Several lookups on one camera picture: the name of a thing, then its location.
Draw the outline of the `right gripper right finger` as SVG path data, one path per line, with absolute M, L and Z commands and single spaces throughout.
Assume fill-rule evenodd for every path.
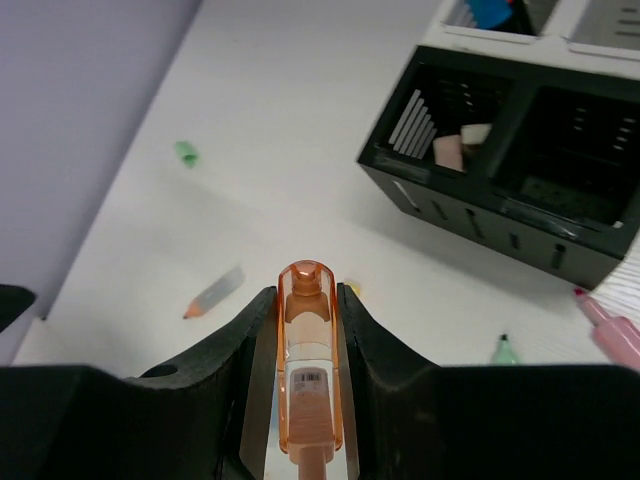
M 639 376 L 613 365 L 441 367 L 337 288 L 351 479 L 635 479 Z

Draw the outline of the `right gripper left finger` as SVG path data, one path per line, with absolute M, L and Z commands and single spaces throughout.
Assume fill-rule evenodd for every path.
M 259 479 L 276 291 L 138 378 L 87 365 L 1 371 L 5 479 Z

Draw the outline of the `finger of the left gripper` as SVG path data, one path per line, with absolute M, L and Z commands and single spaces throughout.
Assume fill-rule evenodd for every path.
M 6 330 L 36 301 L 36 294 L 19 285 L 0 285 L 0 332 Z

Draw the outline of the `orange highlighter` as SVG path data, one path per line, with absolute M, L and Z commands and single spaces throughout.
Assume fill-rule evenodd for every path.
M 300 479 L 325 479 L 343 444 L 333 273 L 313 260 L 289 265 L 277 303 L 279 447 Z

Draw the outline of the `pink highlighter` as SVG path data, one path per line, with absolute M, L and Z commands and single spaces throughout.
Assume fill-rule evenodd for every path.
M 585 290 L 575 288 L 578 308 L 592 325 L 591 339 L 613 363 L 639 370 L 639 330 L 626 317 L 606 310 Z

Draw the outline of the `pink eraser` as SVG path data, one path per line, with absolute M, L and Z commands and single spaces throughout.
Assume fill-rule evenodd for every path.
M 436 138 L 433 141 L 433 152 L 436 165 L 457 172 L 465 171 L 462 141 L 459 134 Z

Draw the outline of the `white boxed eraser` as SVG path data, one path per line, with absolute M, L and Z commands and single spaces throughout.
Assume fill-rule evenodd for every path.
M 476 147 L 482 145 L 492 125 L 490 123 L 467 124 L 461 127 L 461 142 L 465 146 Z

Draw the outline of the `blue cap black highlighter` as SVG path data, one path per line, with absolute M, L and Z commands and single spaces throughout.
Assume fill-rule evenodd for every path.
M 508 23 L 514 14 L 508 0 L 465 0 L 476 27 L 483 30 L 498 30 Z

